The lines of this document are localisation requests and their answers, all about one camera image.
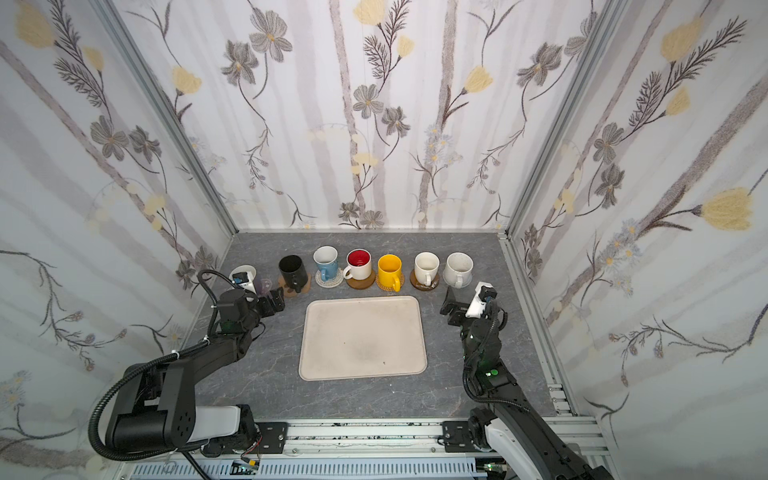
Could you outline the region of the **red inside white mug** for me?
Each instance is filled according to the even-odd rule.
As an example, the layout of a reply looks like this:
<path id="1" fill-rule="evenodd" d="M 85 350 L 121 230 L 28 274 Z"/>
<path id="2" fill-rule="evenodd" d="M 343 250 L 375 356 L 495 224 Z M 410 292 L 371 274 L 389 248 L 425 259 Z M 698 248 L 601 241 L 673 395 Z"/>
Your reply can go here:
<path id="1" fill-rule="evenodd" d="M 346 260 L 347 266 L 343 271 L 346 280 L 364 281 L 372 274 L 371 254 L 367 250 L 352 250 Z"/>

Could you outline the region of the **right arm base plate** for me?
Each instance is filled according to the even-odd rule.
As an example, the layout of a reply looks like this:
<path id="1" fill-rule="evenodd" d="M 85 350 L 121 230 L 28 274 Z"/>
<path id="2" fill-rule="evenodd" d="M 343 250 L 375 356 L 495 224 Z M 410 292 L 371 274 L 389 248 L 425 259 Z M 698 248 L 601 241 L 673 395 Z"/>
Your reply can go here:
<path id="1" fill-rule="evenodd" d="M 475 418 L 444 421 L 439 443 L 446 453 L 493 452 L 485 433 L 485 426 Z"/>

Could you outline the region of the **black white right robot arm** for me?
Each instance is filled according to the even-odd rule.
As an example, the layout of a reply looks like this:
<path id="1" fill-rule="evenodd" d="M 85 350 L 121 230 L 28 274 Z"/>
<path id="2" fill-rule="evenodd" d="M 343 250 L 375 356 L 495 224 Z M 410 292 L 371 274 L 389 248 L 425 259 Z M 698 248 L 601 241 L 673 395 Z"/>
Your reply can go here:
<path id="1" fill-rule="evenodd" d="M 590 466 L 530 405 L 501 359 L 499 333 L 507 312 L 488 283 L 478 284 L 469 303 L 449 287 L 440 313 L 460 328 L 462 386 L 480 406 L 471 411 L 468 436 L 474 449 L 500 455 L 519 479 L 610 479 L 604 466 Z"/>

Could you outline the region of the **woven rattan round coaster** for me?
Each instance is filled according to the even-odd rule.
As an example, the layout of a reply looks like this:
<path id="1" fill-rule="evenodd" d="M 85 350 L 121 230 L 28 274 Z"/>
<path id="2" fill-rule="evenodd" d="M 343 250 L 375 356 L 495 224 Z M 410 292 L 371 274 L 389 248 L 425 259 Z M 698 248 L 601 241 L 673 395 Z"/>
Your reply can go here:
<path id="1" fill-rule="evenodd" d="M 400 292 L 403 289 L 403 282 L 404 279 L 402 276 L 396 276 L 396 277 L 387 277 L 382 279 L 381 277 L 376 278 L 376 284 L 377 286 L 385 292 L 393 292 L 397 293 Z"/>

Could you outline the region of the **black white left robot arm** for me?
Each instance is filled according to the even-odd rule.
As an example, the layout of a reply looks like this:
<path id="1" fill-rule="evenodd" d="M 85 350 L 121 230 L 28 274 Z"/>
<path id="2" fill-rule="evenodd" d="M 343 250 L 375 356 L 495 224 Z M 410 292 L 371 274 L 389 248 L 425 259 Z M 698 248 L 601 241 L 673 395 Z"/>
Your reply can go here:
<path id="1" fill-rule="evenodd" d="M 219 454 L 248 448 L 259 438 L 245 404 L 204 407 L 197 383 L 245 357 L 263 318 L 285 308 L 284 291 L 264 296 L 235 287 L 213 306 L 198 343 L 129 367 L 97 403 L 89 420 L 91 446 L 117 460 L 139 460 L 207 446 Z"/>

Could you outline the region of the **brown round wooden coaster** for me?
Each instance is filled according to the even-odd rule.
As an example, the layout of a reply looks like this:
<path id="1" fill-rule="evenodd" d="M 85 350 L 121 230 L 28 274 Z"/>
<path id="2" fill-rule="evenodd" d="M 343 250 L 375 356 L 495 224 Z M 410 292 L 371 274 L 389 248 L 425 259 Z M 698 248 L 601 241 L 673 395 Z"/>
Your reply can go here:
<path id="1" fill-rule="evenodd" d="M 371 274 L 363 280 L 357 280 L 353 277 L 350 277 L 350 278 L 346 278 L 345 281 L 350 288 L 353 288 L 355 290 L 365 290 L 370 288 L 375 283 L 376 277 L 377 277 L 376 273 L 371 272 Z"/>

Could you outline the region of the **white grey small mug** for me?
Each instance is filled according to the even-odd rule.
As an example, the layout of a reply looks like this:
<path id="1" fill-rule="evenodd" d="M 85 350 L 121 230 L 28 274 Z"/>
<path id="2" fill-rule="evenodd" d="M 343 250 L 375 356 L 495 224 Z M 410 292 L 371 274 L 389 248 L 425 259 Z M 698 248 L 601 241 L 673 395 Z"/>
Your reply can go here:
<path id="1" fill-rule="evenodd" d="M 235 285 L 239 285 L 258 296 L 266 296 L 272 289 L 272 281 L 252 265 L 241 265 L 234 268 L 229 277 Z"/>

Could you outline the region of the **black mug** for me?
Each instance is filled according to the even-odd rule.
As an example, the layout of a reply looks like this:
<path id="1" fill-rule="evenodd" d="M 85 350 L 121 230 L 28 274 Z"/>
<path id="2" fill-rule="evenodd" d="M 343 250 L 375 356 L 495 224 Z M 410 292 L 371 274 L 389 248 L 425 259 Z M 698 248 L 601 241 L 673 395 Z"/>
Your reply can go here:
<path id="1" fill-rule="evenodd" d="M 298 255 L 287 255 L 278 264 L 284 284 L 296 293 L 301 292 L 309 282 L 309 277 L 302 258 Z"/>

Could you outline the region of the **cork paw print coaster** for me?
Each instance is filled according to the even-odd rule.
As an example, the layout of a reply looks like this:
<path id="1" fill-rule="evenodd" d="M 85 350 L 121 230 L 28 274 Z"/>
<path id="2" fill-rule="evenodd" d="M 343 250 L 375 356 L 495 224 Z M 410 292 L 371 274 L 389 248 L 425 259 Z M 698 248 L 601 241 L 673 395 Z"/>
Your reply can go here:
<path id="1" fill-rule="evenodd" d="M 311 282 L 308 281 L 301 290 L 296 291 L 292 289 L 285 281 L 282 275 L 278 277 L 278 286 L 283 289 L 284 296 L 286 298 L 293 298 L 298 295 L 305 295 L 308 294 L 311 290 Z"/>

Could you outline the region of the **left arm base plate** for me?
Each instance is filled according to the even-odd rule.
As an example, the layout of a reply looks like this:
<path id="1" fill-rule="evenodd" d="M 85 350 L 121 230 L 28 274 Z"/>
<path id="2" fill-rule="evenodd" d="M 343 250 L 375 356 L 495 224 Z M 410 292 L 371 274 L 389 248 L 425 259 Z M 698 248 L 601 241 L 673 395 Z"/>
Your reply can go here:
<path id="1" fill-rule="evenodd" d="M 282 454 L 288 424 L 285 422 L 246 423 L 232 435 L 210 440 L 201 448 L 205 457 L 237 454 Z"/>

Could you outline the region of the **yellow mug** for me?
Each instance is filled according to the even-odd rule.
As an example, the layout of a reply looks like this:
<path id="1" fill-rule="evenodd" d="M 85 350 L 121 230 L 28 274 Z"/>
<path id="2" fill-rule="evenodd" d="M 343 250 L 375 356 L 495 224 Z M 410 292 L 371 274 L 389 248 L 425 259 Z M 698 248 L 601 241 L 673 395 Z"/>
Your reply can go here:
<path id="1" fill-rule="evenodd" d="M 381 256 L 377 264 L 377 277 L 384 279 L 387 277 L 392 278 L 396 276 L 403 277 L 402 260 L 394 254 L 385 254 Z"/>

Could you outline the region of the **light blue mug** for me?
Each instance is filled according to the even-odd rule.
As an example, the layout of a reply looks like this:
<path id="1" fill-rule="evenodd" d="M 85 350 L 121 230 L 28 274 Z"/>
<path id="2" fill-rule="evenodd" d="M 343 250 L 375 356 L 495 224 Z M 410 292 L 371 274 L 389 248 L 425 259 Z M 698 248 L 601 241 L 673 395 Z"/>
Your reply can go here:
<path id="1" fill-rule="evenodd" d="M 320 278 L 323 282 L 333 280 L 339 271 L 338 251 L 335 247 L 326 245 L 319 247 L 313 254 Z"/>

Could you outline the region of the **white grey round coaster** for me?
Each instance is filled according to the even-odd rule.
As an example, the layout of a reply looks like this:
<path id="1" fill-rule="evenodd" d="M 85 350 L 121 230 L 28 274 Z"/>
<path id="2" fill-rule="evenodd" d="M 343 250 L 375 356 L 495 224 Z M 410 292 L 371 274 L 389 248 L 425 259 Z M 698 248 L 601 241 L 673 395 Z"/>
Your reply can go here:
<path id="1" fill-rule="evenodd" d="M 334 277 L 324 280 L 322 277 L 322 271 L 318 270 L 315 273 L 314 280 L 319 287 L 325 288 L 325 289 L 332 289 L 341 285 L 345 281 L 345 278 L 343 275 L 343 271 L 338 270 Z"/>

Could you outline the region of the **glossy dark brown round coaster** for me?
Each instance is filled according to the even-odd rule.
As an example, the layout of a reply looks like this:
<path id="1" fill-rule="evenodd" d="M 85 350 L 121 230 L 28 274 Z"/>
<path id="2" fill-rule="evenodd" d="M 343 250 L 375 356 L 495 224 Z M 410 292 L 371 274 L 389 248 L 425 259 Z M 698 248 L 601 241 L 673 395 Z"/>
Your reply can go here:
<path id="1" fill-rule="evenodd" d="M 437 274 L 433 279 L 432 282 L 429 285 L 422 284 L 418 281 L 416 272 L 414 270 L 411 271 L 410 277 L 409 277 L 411 285 L 420 291 L 431 291 L 437 288 L 440 282 L 440 275 Z"/>

